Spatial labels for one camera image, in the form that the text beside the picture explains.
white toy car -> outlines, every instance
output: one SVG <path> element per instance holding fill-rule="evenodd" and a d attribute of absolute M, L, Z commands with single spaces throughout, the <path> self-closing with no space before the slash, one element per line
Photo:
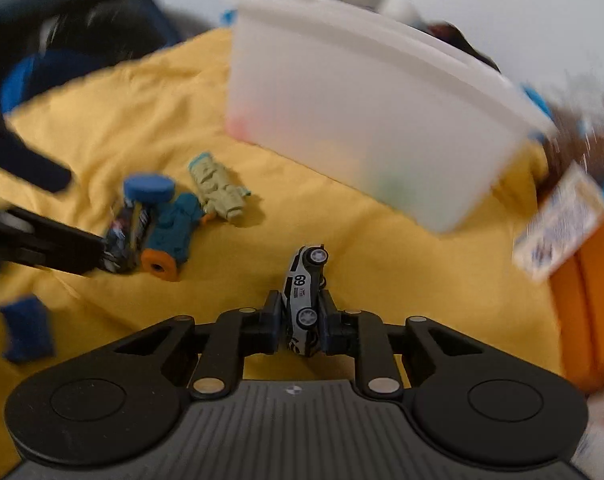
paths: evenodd
<path fill-rule="evenodd" d="M 305 357 L 319 349 L 317 298 L 326 286 L 322 270 L 328 259 L 323 245 L 301 247 L 291 259 L 284 282 L 287 346 Z"/>

yellow cloth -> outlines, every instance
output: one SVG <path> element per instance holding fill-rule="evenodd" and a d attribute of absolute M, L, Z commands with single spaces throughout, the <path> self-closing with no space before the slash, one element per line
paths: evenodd
<path fill-rule="evenodd" d="M 60 197 L 0 171 L 0 197 L 95 234 L 105 232 L 122 180 L 136 171 L 172 176 L 193 189 L 189 160 L 209 150 L 253 191 L 245 224 L 223 221 L 195 232 L 178 283 L 142 272 L 90 276 L 6 266 L 0 304 L 27 293 L 50 309 L 57 357 L 16 366 L 1 357 L 0 475 L 17 460 L 2 422 L 7 394 L 27 375 L 176 314 L 210 322 L 260 306 L 280 288 L 292 253 L 323 242 L 339 308 L 386 322 L 432 317 L 533 363 L 559 370 L 558 329 L 547 285 L 510 262 L 512 240 L 535 210 L 540 153 L 527 150 L 494 192 L 453 234 L 435 237 L 360 192 L 275 153 L 229 138 L 224 105 L 231 36 L 216 30 L 140 62 L 103 70 L 35 98 L 11 117 L 30 145 L 63 161 L 75 183 Z M 350 376 L 348 358 L 289 352 L 254 356 L 245 376 Z"/>

white plastic bin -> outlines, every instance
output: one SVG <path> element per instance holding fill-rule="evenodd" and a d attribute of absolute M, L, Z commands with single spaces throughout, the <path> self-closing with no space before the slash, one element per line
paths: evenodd
<path fill-rule="evenodd" d="M 454 228 L 552 121 L 475 58 L 334 0 L 236 0 L 227 130 Z"/>

blue cylindrical lid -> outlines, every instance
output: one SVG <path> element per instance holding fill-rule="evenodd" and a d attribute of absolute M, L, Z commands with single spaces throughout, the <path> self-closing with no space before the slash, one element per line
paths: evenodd
<path fill-rule="evenodd" d="M 143 204 L 170 202 L 175 182 L 157 173 L 135 173 L 124 181 L 124 196 Z"/>

orange wheel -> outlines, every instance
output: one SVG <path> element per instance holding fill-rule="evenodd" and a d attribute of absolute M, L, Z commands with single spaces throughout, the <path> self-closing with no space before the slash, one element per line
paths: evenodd
<path fill-rule="evenodd" d="M 178 281 L 178 266 L 172 256 L 164 251 L 144 249 L 142 251 L 142 268 L 149 274 L 166 282 Z"/>

